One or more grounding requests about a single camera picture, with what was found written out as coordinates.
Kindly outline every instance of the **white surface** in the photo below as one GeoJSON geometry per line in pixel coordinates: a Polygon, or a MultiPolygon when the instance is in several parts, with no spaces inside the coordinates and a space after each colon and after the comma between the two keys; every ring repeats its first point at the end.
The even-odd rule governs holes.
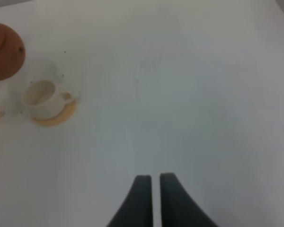
{"type": "Polygon", "coordinates": [[[219,226],[284,227],[284,16],[272,0],[35,0],[0,8],[0,22],[27,49],[0,82],[3,108],[38,79],[82,93],[59,127],[0,120],[0,226],[105,226],[151,174],[158,227],[159,174],[175,172],[219,226]]]}

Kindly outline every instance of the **cup handle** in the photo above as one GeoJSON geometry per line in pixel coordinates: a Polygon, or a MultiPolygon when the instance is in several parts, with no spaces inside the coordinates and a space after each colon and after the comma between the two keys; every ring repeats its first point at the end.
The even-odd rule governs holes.
{"type": "Polygon", "coordinates": [[[61,88],[60,95],[64,99],[65,104],[69,104],[76,99],[76,97],[71,92],[65,90],[64,88],[61,88]]]}

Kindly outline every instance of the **brown teapot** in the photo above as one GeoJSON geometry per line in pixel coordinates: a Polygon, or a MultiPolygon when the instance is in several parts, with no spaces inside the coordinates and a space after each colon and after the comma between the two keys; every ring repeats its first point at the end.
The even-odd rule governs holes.
{"type": "Polygon", "coordinates": [[[25,59],[20,36],[10,27],[0,24],[0,80],[15,75],[25,59]]]}

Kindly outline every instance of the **white cup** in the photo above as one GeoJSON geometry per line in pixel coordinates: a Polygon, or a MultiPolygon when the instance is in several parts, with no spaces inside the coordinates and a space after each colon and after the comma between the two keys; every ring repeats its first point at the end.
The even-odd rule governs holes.
{"type": "Polygon", "coordinates": [[[41,80],[28,87],[22,103],[37,120],[48,120],[59,115],[65,105],[75,100],[74,95],[50,80],[41,80]]]}

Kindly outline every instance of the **orange saucer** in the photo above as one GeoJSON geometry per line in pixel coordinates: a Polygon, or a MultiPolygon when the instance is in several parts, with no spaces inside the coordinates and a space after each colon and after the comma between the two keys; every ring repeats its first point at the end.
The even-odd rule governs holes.
{"type": "Polygon", "coordinates": [[[74,100],[73,102],[65,105],[65,108],[63,111],[56,117],[49,119],[49,120],[37,120],[31,116],[31,119],[34,123],[44,126],[44,127],[51,127],[51,126],[56,126],[58,124],[61,124],[68,120],[73,113],[75,112],[77,107],[77,102],[74,100]]]}

